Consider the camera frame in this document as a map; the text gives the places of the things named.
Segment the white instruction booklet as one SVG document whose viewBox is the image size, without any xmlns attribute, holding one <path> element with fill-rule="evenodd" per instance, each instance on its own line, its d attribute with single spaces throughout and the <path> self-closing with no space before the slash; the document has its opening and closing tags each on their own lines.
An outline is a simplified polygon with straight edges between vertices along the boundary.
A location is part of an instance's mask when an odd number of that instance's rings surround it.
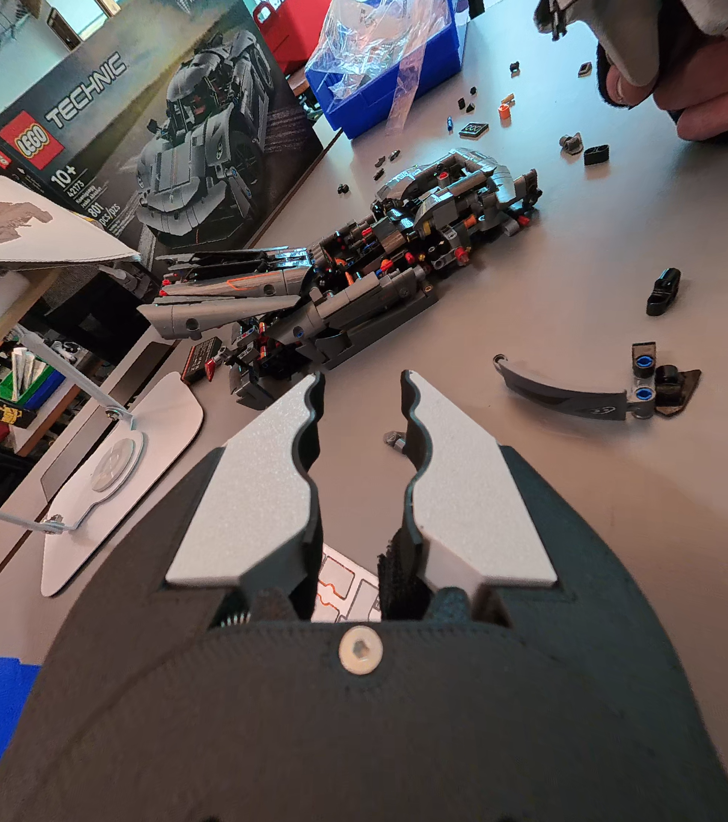
<svg viewBox="0 0 728 822">
<path fill-rule="evenodd" d="M 0 265 L 38 269 L 140 260 L 93 221 L 0 176 Z"/>
</svg>

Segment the grey lego car model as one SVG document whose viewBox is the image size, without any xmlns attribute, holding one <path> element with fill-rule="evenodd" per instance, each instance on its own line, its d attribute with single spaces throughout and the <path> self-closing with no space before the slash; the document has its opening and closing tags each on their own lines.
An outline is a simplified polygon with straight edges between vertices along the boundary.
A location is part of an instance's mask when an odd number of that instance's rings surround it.
<svg viewBox="0 0 728 822">
<path fill-rule="evenodd" d="M 361 220 L 309 247 L 194 252 L 168 258 L 174 281 L 139 312 L 164 340 L 234 325 L 213 357 L 239 405 L 263 410 L 270 381 L 310 364 L 333 369 L 438 300 L 436 284 L 472 252 L 528 225 L 536 170 L 454 149 L 387 180 Z"/>
</svg>

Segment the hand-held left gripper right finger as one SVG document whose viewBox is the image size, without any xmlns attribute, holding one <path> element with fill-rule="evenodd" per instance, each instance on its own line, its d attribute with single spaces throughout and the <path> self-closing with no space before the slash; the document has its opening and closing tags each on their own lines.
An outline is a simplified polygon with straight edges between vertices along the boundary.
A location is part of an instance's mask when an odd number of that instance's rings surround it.
<svg viewBox="0 0 728 822">
<path fill-rule="evenodd" d="M 401 373 L 405 453 L 401 550 L 431 592 L 460 589 L 472 606 L 491 588 L 558 582 L 500 444 L 418 372 Z"/>
</svg>

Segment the white sticker sheet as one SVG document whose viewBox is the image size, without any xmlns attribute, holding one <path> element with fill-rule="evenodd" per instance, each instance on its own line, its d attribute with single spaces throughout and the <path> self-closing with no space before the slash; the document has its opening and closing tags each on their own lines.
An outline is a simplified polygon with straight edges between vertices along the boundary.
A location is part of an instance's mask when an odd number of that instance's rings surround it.
<svg viewBox="0 0 728 822">
<path fill-rule="evenodd" d="M 312 622 L 380 622 L 378 576 L 323 546 Z"/>
</svg>

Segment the green storage bin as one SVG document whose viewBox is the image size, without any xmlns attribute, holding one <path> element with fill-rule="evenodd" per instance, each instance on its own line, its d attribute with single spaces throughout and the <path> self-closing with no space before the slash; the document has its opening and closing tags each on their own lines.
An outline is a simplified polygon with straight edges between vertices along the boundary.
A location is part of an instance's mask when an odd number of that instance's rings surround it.
<svg viewBox="0 0 728 822">
<path fill-rule="evenodd" d="M 39 390 L 53 371 L 50 365 L 37 358 L 34 359 L 30 367 L 24 367 L 21 375 L 10 373 L 1 381 L 0 398 L 22 405 L 31 401 L 34 393 Z"/>
</svg>

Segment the white booklet stand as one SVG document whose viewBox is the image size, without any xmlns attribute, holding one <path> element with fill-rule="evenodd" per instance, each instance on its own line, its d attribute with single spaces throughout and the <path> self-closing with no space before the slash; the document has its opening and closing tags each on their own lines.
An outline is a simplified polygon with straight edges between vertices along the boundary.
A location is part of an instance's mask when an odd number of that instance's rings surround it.
<svg viewBox="0 0 728 822">
<path fill-rule="evenodd" d="M 41 594 L 61 592 L 100 549 L 153 485 L 198 435 L 204 410 L 178 372 L 148 391 L 134 409 L 82 375 L 37 334 L 16 325 L 13 333 L 33 355 L 89 394 L 114 422 L 47 508 L 34 521 L 0 510 L 0 520 L 45 534 Z"/>
</svg>

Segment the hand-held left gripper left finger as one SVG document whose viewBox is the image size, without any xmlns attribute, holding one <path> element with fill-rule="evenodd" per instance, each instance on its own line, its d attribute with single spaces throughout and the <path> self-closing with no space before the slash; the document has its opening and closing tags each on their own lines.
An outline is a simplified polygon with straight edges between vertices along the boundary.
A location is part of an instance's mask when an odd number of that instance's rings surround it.
<svg viewBox="0 0 728 822">
<path fill-rule="evenodd" d="M 278 589 L 299 619 L 312 618 L 324 530 L 309 470 L 325 384 L 321 372 L 301 379 L 218 451 L 166 572 L 170 586 L 234 589 L 247 602 Z"/>
</svg>

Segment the person's right hand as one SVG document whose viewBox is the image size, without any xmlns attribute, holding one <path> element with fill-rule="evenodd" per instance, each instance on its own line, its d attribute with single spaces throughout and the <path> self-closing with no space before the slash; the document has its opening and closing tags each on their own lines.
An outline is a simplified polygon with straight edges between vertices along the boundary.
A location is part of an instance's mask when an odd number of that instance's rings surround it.
<svg viewBox="0 0 728 822">
<path fill-rule="evenodd" d="M 600 96 L 615 108 L 652 99 L 681 140 L 728 145 L 728 39 L 704 35 L 687 18 L 661 23 L 660 35 L 660 74 L 646 86 L 629 83 L 598 45 Z"/>
</svg>

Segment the dark curved lego panel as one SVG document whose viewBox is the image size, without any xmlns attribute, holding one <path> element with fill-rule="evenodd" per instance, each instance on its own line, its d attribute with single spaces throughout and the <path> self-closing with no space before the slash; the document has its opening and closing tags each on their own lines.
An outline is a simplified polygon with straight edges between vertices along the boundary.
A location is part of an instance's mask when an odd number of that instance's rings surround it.
<svg viewBox="0 0 728 822">
<path fill-rule="evenodd" d="M 632 384 L 622 390 L 554 385 L 511 363 L 504 354 L 494 356 L 493 366 L 509 390 L 534 405 L 597 422 L 675 417 L 687 408 L 702 375 L 699 369 L 681 371 L 673 364 L 660 364 L 653 341 L 632 345 Z"/>
</svg>

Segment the lego set cardboard box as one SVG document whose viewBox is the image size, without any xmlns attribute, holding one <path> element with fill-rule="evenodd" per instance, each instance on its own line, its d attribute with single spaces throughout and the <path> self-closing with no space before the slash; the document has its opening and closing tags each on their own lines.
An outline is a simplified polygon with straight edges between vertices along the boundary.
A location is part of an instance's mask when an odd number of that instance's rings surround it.
<svg viewBox="0 0 728 822">
<path fill-rule="evenodd" d="M 104 26 L 0 114 L 0 174 L 159 275 L 248 246 L 323 151 L 252 21 L 168 7 Z"/>
</svg>

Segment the red plastic box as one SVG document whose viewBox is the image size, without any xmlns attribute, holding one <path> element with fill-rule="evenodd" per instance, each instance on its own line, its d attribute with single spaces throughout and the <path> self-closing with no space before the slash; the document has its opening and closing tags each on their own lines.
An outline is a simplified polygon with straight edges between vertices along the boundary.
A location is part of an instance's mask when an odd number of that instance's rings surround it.
<svg viewBox="0 0 728 822">
<path fill-rule="evenodd" d="M 305 67 L 314 52 L 330 1 L 257 2 L 253 19 L 285 76 Z"/>
</svg>

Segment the black lego connector piece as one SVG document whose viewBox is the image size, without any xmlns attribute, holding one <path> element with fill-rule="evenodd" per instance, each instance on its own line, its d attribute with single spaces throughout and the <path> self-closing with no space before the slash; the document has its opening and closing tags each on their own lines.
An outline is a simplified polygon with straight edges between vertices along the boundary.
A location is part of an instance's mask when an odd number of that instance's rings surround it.
<svg viewBox="0 0 728 822">
<path fill-rule="evenodd" d="M 646 300 L 646 315 L 662 316 L 675 303 L 681 283 L 681 271 L 678 268 L 667 268 L 653 284 L 650 296 Z"/>
</svg>

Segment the scattered small lego pieces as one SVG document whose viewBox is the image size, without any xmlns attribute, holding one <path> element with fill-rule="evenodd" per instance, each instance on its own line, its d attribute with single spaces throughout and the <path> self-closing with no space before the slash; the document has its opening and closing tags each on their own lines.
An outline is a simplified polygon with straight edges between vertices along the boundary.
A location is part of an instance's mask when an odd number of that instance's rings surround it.
<svg viewBox="0 0 728 822">
<path fill-rule="evenodd" d="M 519 69 L 519 63 L 511 64 L 511 73 L 517 72 Z M 591 62 L 586 62 L 582 64 L 579 68 L 577 76 L 578 77 L 589 77 L 592 74 L 593 64 Z M 509 115 L 510 104 L 513 102 L 513 97 L 510 95 L 507 98 L 504 98 L 501 106 L 499 107 L 499 117 L 500 119 L 505 122 L 509 119 L 507 115 Z M 459 99 L 459 107 L 463 108 L 463 110 L 471 112 L 474 108 L 472 104 L 465 107 L 464 100 L 462 98 Z M 453 124 L 452 119 L 448 118 L 448 132 L 453 132 Z M 489 129 L 489 125 L 486 123 L 477 123 L 472 122 L 467 124 L 461 131 L 459 132 L 459 136 L 462 138 L 467 139 L 478 139 L 484 133 L 486 133 Z M 585 166 L 593 166 L 602 164 L 609 161 L 609 146 L 608 145 L 600 145 L 600 146 L 592 146 L 588 149 L 583 148 L 582 143 L 582 136 L 578 132 L 573 136 L 562 136 L 559 140 L 559 145 L 564 152 L 564 154 L 575 156 L 578 154 L 583 154 L 583 160 Z M 389 161 L 395 161 L 400 155 L 400 150 L 395 149 L 389 155 Z M 383 177 L 384 169 L 383 164 L 386 162 L 386 156 L 379 158 L 376 163 L 376 168 L 378 169 L 378 173 L 374 176 L 374 180 L 378 181 L 381 177 Z M 338 195 L 345 196 L 350 191 L 350 187 L 347 183 L 340 183 L 338 185 Z"/>
</svg>

